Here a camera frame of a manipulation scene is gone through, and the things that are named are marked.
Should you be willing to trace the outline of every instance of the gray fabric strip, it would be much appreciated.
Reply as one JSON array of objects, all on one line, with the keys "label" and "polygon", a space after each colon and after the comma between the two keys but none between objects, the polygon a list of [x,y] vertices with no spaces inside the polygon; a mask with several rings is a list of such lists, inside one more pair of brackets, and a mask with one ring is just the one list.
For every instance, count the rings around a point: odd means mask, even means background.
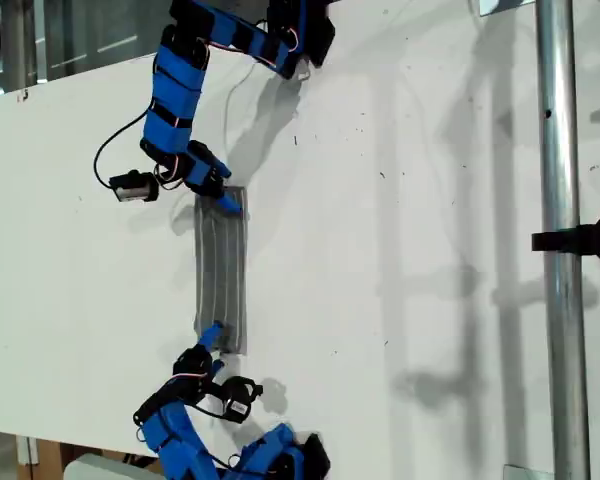
[{"label": "gray fabric strip", "polygon": [[196,199],[198,292],[194,327],[200,335],[214,321],[222,322],[225,328],[218,348],[231,353],[245,353],[246,190],[228,187],[227,195],[242,206],[240,215],[228,215],[211,198],[199,196]]}]

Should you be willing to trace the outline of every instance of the black connector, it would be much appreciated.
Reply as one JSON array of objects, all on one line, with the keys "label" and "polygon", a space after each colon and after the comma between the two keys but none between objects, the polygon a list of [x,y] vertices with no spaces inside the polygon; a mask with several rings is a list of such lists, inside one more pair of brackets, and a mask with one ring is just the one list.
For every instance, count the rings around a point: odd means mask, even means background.
[{"label": "black connector", "polygon": [[131,170],[125,175],[118,175],[109,179],[109,184],[118,201],[144,200],[153,202],[158,198],[160,185],[152,173],[140,173]]},{"label": "black connector", "polygon": [[531,243],[534,252],[597,255],[600,258],[600,220],[595,225],[578,225],[557,232],[534,233]]}]

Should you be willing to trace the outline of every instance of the white tabletop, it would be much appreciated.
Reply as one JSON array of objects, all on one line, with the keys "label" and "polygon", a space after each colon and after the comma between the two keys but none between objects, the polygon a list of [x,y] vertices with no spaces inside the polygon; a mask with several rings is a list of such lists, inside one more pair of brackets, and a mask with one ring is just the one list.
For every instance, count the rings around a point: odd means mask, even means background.
[{"label": "white tabletop", "polygon": [[[213,52],[194,137],[248,184],[248,352],[267,394],[227,457],[288,421],[331,478],[552,470],[534,8],[331,7],[299,88]],[[600,2],[576,4],[582,219],[600,216]],[[0,98],[0,431],[145,453],[132,414],[196,341],[194,196],[119,204],[97,147],[150,97],[151,58]],[[103,176],[146,170],[141,127]],[[584,261],[600,478],[600,263]]]}]

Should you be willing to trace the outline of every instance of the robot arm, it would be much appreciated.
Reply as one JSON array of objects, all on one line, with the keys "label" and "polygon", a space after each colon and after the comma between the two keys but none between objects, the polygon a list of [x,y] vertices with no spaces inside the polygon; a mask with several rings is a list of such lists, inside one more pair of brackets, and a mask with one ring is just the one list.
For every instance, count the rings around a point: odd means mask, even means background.
[{"label": "robot arm", "polygon": [[[327,18],[330,0],[271,0],[269,32],[196,0],[174,0],[153,65],[153,92],[146,112],[142,150],[156,162],[154,174],[137,171],[110,179],[119,200],[153,201],[159,188],[183,182],[216,198],[230,212],[240,207],[224,193],[231,172],[203,143],[190,140],[209,64],[210,46],[249,55],[289,79],[298,61],[321,66],[335,29]],[[159,167],[166,169],[160,173]]]},{"label": "robot arm", "polygon": [[169,480],[323,480],[330,462],[318,436],[311,435],[300,445],[284,424],[244,447],[235,467],[226,464],[226,469],[215,467],[214,461],[218,459],[205,448],[185,405],[199,409],[197,403],[211,394],[223,403],[223,413],[213,416],[242,423],[251,413],[251,404],[262,394],[262,386],[244,377],[231,377],[222,385],[213,382],[224,366],[220,360],[213,361],[210,353],[221,329],[220,324],[215,324],[195,347],[186,350],[175,362],[171,379],[133,416],[147,446],[160,457],[166,477]]}]

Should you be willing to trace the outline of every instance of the metal pole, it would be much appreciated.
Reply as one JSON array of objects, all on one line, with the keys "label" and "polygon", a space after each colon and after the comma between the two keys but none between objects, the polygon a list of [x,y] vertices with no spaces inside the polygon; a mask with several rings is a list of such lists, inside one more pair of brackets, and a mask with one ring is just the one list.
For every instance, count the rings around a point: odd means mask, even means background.
[{"label": "metal pole", "polygon": [[[580,223],[572,0],[537,0],[545,231]],[[580,257],[545,253],[556,480],[589,480]]]}]

